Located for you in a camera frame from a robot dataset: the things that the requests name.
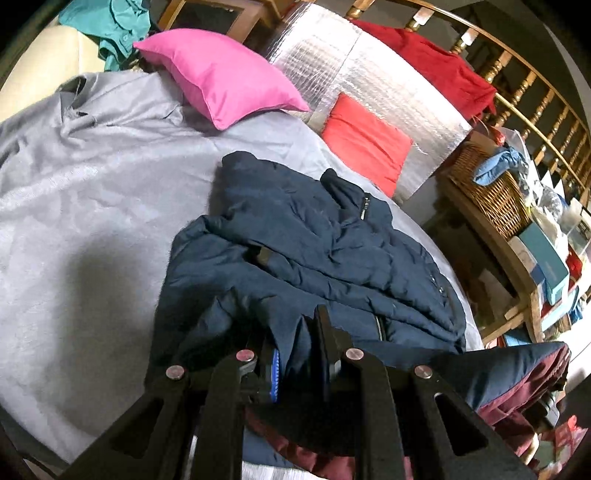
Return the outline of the light blue cloth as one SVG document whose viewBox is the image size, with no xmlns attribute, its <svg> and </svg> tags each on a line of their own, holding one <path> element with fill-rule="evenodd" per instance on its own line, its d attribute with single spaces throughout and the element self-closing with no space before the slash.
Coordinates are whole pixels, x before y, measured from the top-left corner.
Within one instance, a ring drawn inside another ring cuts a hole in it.
<svg viewBox="0 0 591 480">
<path fill-rule="evenodd" d="M 528 176 L 529 166 L 514 147 L 499 147 L 474 170 L 473 181 L 479 186 L 489 186 L 507 172 L 515 173 L 517 179 L 522 181 Z"/>
</svg>

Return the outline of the wooden side table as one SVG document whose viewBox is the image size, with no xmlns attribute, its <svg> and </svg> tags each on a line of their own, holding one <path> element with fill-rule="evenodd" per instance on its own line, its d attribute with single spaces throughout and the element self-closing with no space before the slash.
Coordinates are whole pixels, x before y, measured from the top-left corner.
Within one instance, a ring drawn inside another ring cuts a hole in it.
<svg viewBox="0 0 591 480">
<path fill-rule="evenodd" d="M 516 292 L 512 305 L 492 324 L 480 329 L 483 342 L 488 344 L 522 324 L 526 325 L 532 342 L 543 342 L 538 287 L 529 271 L 508 241 L 497 232 L 476 205 L 449 178 L 440 177 L 438 183 L 442 194 L 451 201 L 477 238 L 490 251 L 488 258 L 504 273 Z"/>
</svg>

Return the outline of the grey bed blanket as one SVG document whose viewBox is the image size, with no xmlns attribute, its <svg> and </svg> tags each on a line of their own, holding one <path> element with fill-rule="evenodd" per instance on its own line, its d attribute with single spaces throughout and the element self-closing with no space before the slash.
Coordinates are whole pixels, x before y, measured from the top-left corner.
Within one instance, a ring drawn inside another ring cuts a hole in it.
<svg viewBox="0 0 591 480">
<path fill-rule="evenodd" d="M 20 427 L 2 440 L 3 476 L 28 475 L 32 443 L 67 470 L 179 365 L 146 377 L 172 242 L 211 213 L 235 152 L 312 179 L 335 171 L 387 203 L 458 295 L 468 350 L 484 350 L 433 240 L 300 119 L 256 113 L 217 131 L 166 72 L 84 74 L 1 125 L 1 408 Z"/>
</svg>

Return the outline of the teal shirt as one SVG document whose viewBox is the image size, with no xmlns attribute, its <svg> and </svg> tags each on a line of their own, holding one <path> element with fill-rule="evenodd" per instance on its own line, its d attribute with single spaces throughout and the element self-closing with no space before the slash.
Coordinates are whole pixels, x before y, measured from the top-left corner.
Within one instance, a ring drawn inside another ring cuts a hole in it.
<svg viewBox="0 0 591 480">
<path fill-rule="evenodd" d="M 58 14 L 60 25 L 93 39 L 105 71 L 120 71 L 134 55 L 134 44 L 148 36 L 149 1 L 76 0 Z"/>
</svg>

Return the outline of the silver foil insulation mat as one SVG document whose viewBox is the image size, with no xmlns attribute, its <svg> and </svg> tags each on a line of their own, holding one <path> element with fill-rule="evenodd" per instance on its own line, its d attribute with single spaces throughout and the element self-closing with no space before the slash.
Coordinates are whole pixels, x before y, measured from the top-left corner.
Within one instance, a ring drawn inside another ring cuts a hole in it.
<svg viewBox="0 0 591 480">
<path fill-rule="evenodd" d="M 414 142 L 392 197 L 408 201 L 471 130 L 463 115 L 386 44 L 329 9 L 301 2 L 262 50 L 308 103 L 301 120 L 322 132 L 345 93 Z"/>
</svg>

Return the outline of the wicker basket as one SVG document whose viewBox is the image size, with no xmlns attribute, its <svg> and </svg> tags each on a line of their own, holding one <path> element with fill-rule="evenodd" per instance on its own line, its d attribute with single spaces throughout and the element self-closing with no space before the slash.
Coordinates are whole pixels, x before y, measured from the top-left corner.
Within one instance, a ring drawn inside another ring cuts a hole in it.
<svg viewBox="0 0 591 480">
<path fill-rule="evenodd" d="M 473 174 L 476 168 L 486 159 L 485 150 L 479 145 L 472 142 L 463 143 L 449 178 L 496 231 L 505 240 L 509 240 L 531 223 L 530 210 L 522 198 L 517 182 L 509 172 L 502 173 L 487 186 L 480 186 L 474 182 Z"/>
</svg>

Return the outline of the navy blue puffer jacket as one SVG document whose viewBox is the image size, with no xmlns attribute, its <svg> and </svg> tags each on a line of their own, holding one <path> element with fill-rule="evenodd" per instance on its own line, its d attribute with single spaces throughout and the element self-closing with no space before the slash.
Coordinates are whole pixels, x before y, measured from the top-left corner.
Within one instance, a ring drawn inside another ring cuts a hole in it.
<svg viewBox="0 0 591 480">
<path fill-rule="evenodd" d="M 327 170 L 312 179 L 247 152 L 226 155 L 211 213 L 172 242 L 146 377 L 211 367 L 266 340 L 280 360 L 276 404 L 249 411 L 251 462 L 353 477 L 346 424 L 322 402 L 329 381 L 315 309 L 384 365 L 431 366 L 517 454 L 525 410 L 565 372 L 561 343 L 469 351 L 458 295 L 430 253 L 392 225 L 384 201 Z"/>
</svg>

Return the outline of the teal shoe box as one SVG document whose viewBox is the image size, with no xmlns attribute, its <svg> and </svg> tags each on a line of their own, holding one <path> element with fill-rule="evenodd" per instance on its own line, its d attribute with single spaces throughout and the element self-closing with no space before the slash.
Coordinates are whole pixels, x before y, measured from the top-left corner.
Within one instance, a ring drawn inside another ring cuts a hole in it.
<svg viewBox="0 0 591 480">
<path fill-rule="evenodd" d="M 546 301 L 551 306 L 556 305 L 569 285 L 570 273 L 566 263 L 536 223 L 532 222 L 519 238 L 541 268 L 545 280 Z"/>
</svg>

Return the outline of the cream sofa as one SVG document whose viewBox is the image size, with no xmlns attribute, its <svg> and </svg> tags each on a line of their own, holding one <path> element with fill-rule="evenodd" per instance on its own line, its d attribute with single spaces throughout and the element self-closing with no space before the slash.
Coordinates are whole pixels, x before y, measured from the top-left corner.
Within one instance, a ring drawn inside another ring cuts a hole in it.
<svg viewBox="0 0 591 480">
<path fill-rule="evenodd" d="M 76 29 L 43 29 L 16 62 L 1 88 L 1 120 L 52 95 L 64 82 L 83 73 L 104 71 L 98 46 Z"/>
</svg>

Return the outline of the pink pillow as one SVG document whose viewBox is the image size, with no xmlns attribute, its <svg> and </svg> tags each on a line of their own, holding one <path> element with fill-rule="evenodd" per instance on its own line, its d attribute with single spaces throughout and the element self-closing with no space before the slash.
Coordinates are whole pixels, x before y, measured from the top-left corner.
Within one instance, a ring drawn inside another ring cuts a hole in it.
<svg viewBox="0 0 591 480">
<path fill-rule="evenodd" d="M 151 65 L 164 67 L 189 104 L 219 131 L 254 112 L 310 110 L 283 72 L 226 35 L 172 29 L 134 48 Z"/>
</svg>

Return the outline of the red-orange pillow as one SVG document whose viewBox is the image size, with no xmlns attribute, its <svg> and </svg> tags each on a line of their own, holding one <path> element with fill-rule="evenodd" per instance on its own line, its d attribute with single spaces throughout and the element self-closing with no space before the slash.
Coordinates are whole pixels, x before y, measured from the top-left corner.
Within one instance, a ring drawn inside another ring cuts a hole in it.
<svg viewBox="0 0 591 480">
<path fill-rule="evenodd" d="M 414 141 L 345 93 L 329 113 L 322 140 L 356 173 L 393 198 Z"/>
</svg>

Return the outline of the wooden stair railing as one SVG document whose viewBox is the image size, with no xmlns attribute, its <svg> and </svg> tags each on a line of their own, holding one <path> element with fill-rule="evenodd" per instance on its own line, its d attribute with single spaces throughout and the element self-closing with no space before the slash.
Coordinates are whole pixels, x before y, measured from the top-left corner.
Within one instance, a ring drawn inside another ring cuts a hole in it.
<svg viewBox="0 0 591 480">
<path fill-rule="evenodd" d="M 590 197 L 590 117 L 556 35 L 521 1 L 355 1 L 346 18 L 403 27 L 463 57 L 496 90 L 496 126 L 518 130 L 535 164 Z"/>
</svg>

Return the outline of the red cloth on railing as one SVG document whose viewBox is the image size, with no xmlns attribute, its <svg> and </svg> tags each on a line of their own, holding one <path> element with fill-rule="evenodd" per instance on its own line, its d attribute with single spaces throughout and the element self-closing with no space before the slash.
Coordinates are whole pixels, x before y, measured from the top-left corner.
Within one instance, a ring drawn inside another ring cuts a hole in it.
<svg viewBox="0 0 591 480">
<path fill-rule="evenodd" d="M 485 110 L 495 112 L 496 89 L 465 60 L 416 32 L 362 20 L 352 23 L 377 38 L 423 75 L 463 116 L 470 120 Z"/>
</svg>

